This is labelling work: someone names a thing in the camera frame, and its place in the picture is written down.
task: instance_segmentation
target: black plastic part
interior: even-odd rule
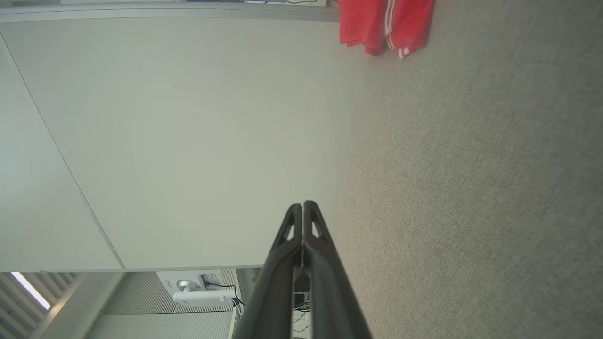
[[[312,224],[318,238],[312,234]],[[371,338],[333,239],[314,201],[304,203],[303,228],[305,264],[311,267],[312,338]]]
[[[312,234],[312,225],[318,237]],[[294,236],[287,240],[291,227]],[[291,338],[294,273],[302,268],[310,277],[312,338],[371,339],[333,239],[314,201],[304,203],[303,225],[301,204],[291,205],[287,210],[234,339]]]
[[[291,338],[293,268],[302,251],[301,211],[301,204],[287,210],[234,339]],[[287,240],[291,227],[294,235]]]

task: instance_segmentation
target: red garment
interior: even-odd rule
[[[382,54],[387,44],[400,58],[423,46],[433,0],[340,0],[339,41]]]

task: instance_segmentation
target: fluorescent light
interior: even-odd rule
[[[31,286],[30,282],[27,281],[27,279],[19,272],[11,272],[10,274],[13,275],[13,277],[15,279],[17,279],[21,285],[23,285],[23,287],[25,287],[25,289],[34,297],[36,298],[36,300],[42,305],[42,307],[44,307],[45,309],[49,309],[50,308],[50,304],[46,301],[46,299],[44,299],[44,297],[42,297],[42,295],[40,293],[38,293],[38,291],[36,291],[36,289]]]

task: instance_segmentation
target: gray carpet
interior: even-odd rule
[[[603,7],[439,0],[371,60],[337,246],[377,338],[601,338]]]

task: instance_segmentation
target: white cabinet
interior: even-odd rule
[[[257,267],[291,203],[336,233],[365,57],[338,23],[1,23],[126,268]]]
[[[0,38],[0,272],[119,269]]]

